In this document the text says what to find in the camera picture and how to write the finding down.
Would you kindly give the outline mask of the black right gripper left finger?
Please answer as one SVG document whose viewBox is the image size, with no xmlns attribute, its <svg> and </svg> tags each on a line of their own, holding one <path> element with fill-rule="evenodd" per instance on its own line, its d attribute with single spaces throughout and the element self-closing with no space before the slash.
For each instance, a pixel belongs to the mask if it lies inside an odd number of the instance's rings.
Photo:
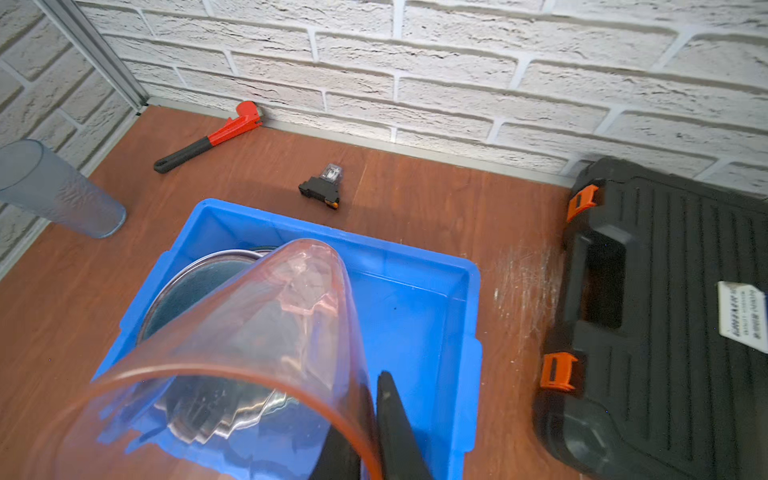
<svg viewBox="0 0 768 480">
<path fill-rule="evenodd" d="M 361 459 L 348 440 L 330 428 L 309 480 L 359 480 Z"/>
</svg>

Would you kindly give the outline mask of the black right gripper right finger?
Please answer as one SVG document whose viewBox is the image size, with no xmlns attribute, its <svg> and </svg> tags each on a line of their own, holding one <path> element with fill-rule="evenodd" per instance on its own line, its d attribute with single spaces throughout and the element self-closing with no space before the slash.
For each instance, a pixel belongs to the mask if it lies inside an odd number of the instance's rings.
<svg viewBox="0 0 768 480">
<path fill-rule="evenodd" d="M 394 378 L 388 371 L 382 371 L 377 379 L 376 420 L 384 478 L 432 479 Z"/>
</svg>

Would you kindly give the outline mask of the clear glass cup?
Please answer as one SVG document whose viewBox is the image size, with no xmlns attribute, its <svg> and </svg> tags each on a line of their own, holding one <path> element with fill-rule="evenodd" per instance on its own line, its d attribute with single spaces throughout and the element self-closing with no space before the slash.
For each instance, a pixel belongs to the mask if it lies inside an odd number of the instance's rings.
<svg viewBox="0 0 768 480">
<path fill-rule="evenodd" d="M 273 388 L 298 403 L 187 444 L 156 407 L 181 377 Z M 138 344 L 45 427 L 26 479 L 308 479 L 330 428 L 382 477 L 351 282 L 325 242 L 291 241 Z"/>
</svg>

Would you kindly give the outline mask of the dark blue ceramic bowl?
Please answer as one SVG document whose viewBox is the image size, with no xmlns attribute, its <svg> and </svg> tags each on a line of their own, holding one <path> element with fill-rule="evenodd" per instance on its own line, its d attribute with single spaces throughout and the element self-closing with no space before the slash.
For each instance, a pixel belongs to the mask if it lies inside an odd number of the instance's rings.
<svg viewBox="0 0 768 480">
<path fill-rule="evenodd" d="M 269 254 L 271 247 L 229 249 L 208 254 L 183 268 L 155 297 L 136 342 L 146 341 L 209 293 Z M 187 444 L 229 438 L 298 401 L 273 388 L 218 377 L 184 377 L 156 407 L 166 413 L 168 428 Z"/>
</svg>

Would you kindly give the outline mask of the frosted tall plastic tumbler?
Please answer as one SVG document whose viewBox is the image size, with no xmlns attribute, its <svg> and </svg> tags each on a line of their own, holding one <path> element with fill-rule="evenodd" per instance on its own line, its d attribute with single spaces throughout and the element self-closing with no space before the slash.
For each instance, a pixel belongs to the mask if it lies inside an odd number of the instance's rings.
<svg viewBox="0 0 768 480">
<path fill-rule="evenodd" d="M 96 239 L 127 217 L 120 202 L 33 139 L 1 148 L 1 201 Z"/>
</svg>

